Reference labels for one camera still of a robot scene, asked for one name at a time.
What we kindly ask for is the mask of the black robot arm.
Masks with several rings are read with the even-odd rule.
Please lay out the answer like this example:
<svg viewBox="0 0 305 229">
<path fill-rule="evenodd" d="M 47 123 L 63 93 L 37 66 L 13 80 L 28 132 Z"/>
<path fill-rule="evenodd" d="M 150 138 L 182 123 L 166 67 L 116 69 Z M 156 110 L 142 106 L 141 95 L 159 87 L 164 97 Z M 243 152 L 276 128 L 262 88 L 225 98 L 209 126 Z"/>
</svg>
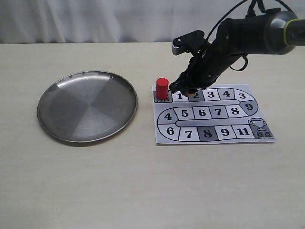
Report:
<svg viewBox="0 0 305 229">
<path fill-rule="evenodd" d="M 208 42 L 201 30 L 172 41 L 173 55 L 191 53 L 192 58 L 169 89 L 188 96 L 210 87 L 240 58 L 246 60 L 249 54 L 285 55 L 304 44 L 305 20 L 291 11 L 271 9 L 244 19 L 227 18 L 220 23 L 213 42 Z"/>
</svg>

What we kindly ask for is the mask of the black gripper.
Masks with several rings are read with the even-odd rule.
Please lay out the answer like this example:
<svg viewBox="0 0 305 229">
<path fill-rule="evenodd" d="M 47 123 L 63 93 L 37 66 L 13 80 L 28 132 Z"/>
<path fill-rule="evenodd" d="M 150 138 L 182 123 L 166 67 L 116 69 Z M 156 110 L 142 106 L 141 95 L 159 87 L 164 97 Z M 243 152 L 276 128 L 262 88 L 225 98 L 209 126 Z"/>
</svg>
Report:
<svg viewBox="0 0 305 229">
<path fill-rule="evenodd" d="M 179 80 L 169 85 L 171 93 L 181 91 L 182 94 L 195 94 L 198 88 L 206 89 L 216 82 L 218 77 L 237 60 L 243 58 L 245 64 L 239 69 L 243 71 L 248 65 L 246 53 L 230 53 L 219 48 L 209 47 L 202 57 L 193 57 L 187 69 L 179 76 Z"/>
</svg>

